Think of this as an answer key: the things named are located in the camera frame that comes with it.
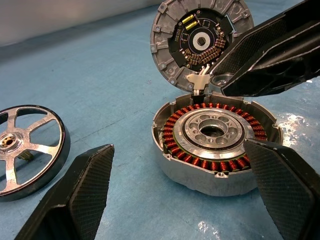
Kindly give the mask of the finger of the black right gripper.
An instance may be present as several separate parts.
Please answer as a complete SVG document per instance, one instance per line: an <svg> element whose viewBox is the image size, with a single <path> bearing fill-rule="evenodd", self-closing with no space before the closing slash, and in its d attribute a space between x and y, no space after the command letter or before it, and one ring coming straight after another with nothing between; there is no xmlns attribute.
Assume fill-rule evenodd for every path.
<svg viewBox="0 0 320 240"><path fill-rule="evenodd" d="M234 75L263 46L312 21L320 20L320 0L303 0L242 33L211 67L211 76Z"/></svg>
<svg viewBox="0 0 320 240"><path fill-rule="evenodd" d="M221 88L228 97L285 92L320 76L320 23L306 23L262 48Z"/></svg>

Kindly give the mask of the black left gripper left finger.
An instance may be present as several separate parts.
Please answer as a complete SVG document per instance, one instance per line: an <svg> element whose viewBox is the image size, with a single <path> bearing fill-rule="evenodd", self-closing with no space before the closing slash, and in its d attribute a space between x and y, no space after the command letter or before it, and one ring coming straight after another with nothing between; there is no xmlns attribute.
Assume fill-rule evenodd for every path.
<svg viewBox="0 0 320 240"><path fill-rule="evenodd" d="M43 196L14 240L95 240L107 203L115 147L78 155Z"/></svg>

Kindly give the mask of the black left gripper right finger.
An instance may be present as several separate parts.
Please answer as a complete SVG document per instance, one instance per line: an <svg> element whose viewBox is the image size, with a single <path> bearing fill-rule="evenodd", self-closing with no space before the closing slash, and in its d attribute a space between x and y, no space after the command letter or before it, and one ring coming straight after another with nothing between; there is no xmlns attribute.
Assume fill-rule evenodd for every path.
<svg viewBox="0 0 320 240"><path fill-rule="evenodd" d="M244 148L283 240L320 240L320 175L290 147L247 139Z"/></svg>

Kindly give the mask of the silver spoked rotor wheel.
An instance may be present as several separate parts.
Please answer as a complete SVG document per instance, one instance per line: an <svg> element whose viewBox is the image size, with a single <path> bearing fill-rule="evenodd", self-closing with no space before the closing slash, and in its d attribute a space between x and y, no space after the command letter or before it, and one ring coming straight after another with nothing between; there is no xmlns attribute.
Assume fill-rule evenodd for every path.
<svg viewBox="0 0 320 240"><path fill-rule="evenodd" d="M16 126L17 117L41 114L44 117L27 128ZM56 146L31 142L31 134L38 128L56 121L59 140ZM0 161L5 162L5 188L0 191L0 202L10 202L25 198L40 190L53 180L64 166L71 148L70 133L62 119L51 109L40 105L17 105L0 111L0 125L7 123L0 133ZM31 179L18 183L15 160L29 159L31 151L51 156L49 162Z"/></svg>

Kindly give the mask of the round silver hinged motor lid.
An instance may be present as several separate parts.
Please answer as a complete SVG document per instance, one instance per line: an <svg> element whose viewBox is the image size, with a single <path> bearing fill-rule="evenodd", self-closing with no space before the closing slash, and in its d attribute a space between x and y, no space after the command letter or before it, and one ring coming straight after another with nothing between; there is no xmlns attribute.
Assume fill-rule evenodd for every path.
<svg viewBox="0 0 320 240"><path fill-rule="evenodd" d="M253 27L244 0L165 0L152 24L150 51L171 85L200 95L209 85L211 67Z"/></svg>

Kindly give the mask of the silver motor housing copper windings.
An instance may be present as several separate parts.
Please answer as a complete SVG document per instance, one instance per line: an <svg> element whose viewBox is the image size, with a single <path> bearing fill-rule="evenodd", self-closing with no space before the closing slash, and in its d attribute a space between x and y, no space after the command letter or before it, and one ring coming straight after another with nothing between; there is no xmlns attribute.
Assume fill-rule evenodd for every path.
<svg viewBox="0 0 320 240"><path fill-rule="evenodd" d="M166 103L153 118L152 137L167 177L214 197L244 195L257 187L247 139L283 143L268 109L220 93L186 94Z"/></svg>

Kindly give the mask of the blue plastic table cover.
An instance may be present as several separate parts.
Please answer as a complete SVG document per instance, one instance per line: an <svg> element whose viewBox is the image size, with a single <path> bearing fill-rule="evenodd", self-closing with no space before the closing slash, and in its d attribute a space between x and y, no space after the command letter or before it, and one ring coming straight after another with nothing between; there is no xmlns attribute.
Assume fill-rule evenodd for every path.
<svg viewBox="0 0 320 240"><path fill-rule="evenodd" d="M113 17L0 48L0 110L55 111L71 137L69 157L113 144L107 206L96 240L282 240L258 191L210 197L159 169L156 111L182 94L149 49L153 11Z"/></svg>

